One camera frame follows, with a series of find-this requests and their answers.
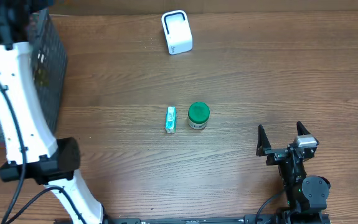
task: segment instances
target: cable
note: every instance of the cable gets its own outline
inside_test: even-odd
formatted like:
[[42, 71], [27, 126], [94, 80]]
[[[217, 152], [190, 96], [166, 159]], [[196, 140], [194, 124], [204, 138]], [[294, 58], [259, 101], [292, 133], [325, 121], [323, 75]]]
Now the cable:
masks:
[[261, 205], [261, 207], [258, 210], [258, 213], [256, 213], [256, 216], [255, 216], [255, 224], [258, 224], [258, 219], [259, 219], [259, 216], [261, 214], [261, 211], [266, 207], [266, 205], [268, 203], [270, 203], [272, 200], [278, 198], [284, 192], [285, 192], [285, 189], [281, 190], [277, 194], [273, 195], [271, 198], [267, 199], [267, 201], [265, 203], [263, 203], [263, 205]]
[[74, 212], [77, 214], [78, 218], [83, 222], [83, 224], [86, 224], [85, 219], [82, 217], [82, 215], [79, 213], [78, 209], [76, 208], [75, 204], [73, 203], [72, 199], [69, 197], [68, 193], [62, 188], [62, 187], [58, 187], [58, 186], [53, 186], [53, 187], [49, 187], [48, 189], [44, 189], [41, 192], [39, 192], [35, 197], [33, 197], [28, 203], [26, 203], [26, 205], [23, 206], [23, 208], [21, 210], [19, 210], [19, 212], [17, 212], [17, 214], [15, 214], [12, 218], [10, 218], [9, 221], [6, 222], [6, 224], [10, 224], [12, 223], [16, 218], [18, 218], [22, 213], [24, 213], [24, 211], [32, 204], [34, 203], [40, 196], [42, 196], [43, 194], [51, 191], [51, 190], [59, 190], [60, 194], [63, 193], [64, 196], [67, 198], [69, 204], [71, 204], [72, 209], [74, 210]]
[[19, 146], [21, 148], [21, 154], [22, 154], [21, 175], [19, 177], [16, 192], [14, 193], [14, 195], [13, 195], [13, 197], [11, 199], [10, 205], [9, 205], [8, 209], [6, 210], [6, 213], [4, 214], [4, 217], [2, 219], [1, 223], [4, 224], [6, 222], [6, 220], [9, 218], [9, 215], [11, 213], [11, 210], [12, 210], [13, 206], [16, 204], [16, 201], [17, 201], [17, 198], [18, 198], [19, 193], [21, 191], [22, 185], [24, 184], [24, 179], [25, 179], [25, 174], [26, 174], [27, 155], [26, 155], [26, 148], [24, 147], [24, 141], [22, 140], [21, 130], [19, 129], [16, 113], [14, 112], [14, 110], [12, 108], [12, 105], [11, 105], [11, 101], [10, 101], [9, 97], [7, 96], [7, 94], [6, 94], [6, 89], [3, 88], [1, 83], [0, 83], [0, 92], [2, 93], [4, 99], [5, 99], [6, 103], [7, 103], [7, 107], [10, 110], [11, 118], [12, 118], [12, 120], [14, 122], [14, 126], [16, 127]]

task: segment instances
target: wire basket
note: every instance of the wire basket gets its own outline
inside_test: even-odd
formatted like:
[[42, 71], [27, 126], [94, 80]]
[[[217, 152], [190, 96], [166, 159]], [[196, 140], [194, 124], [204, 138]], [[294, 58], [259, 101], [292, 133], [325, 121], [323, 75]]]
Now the wire basket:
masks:
[[[46, 123], [54, 133], [57, 128], [62, 87], [67, 70], [67, 54], [48, 9], [31, 15], [27, 33], [33, 47], [31, 67], [37, 96]], [[0, 126], [0, 142], [3, 141], [3, 130]]]

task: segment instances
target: white plastic holder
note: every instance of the white plastic holder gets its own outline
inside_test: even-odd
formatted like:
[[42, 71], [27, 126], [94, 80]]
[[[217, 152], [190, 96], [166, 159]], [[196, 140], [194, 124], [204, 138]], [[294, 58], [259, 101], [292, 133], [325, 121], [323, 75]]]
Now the white plastic holder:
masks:
[[167, 12], [162, 15], [167, 49], [171, 55], [192, 49], [192, 35], [187, 14], [183, 10]]

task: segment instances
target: wooden table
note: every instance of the wooden table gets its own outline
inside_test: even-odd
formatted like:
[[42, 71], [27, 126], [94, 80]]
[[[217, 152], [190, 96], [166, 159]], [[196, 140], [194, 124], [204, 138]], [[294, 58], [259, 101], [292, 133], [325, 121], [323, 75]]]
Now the wooden table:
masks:
[[[358, 11], [191, 14], [194, 48], [175, 56], [160, 18], [54, 18], [69, 55], [57, 136], [78, 140], [82, 174], [108, 213], [256, 213], [282, 189], [277, 166], [255, 155], [257, 127], [285, 147], [300, 120], [321, 143], [305, 166], [332, 183], [326, 213], [358, 223]], [[203, 131], [187, 125], [195, 101], [211, 109]], [[178, 109], [173, 135], [168, 105]], [[0, 220], [16, 184], [0, 181]], [[13, 212], [41, 189], [26, 181]], [[47, 194], [18, 223], [67, 217]]]

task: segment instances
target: green lid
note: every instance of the green lid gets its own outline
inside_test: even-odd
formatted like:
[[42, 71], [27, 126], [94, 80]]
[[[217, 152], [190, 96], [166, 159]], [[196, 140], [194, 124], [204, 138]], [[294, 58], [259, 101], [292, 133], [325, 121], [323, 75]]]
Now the green lid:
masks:
[[209, 107], [203, 102], [193, 103], [189, 109], [189, 119], [195, 124], [202, 124], [209, 119]]

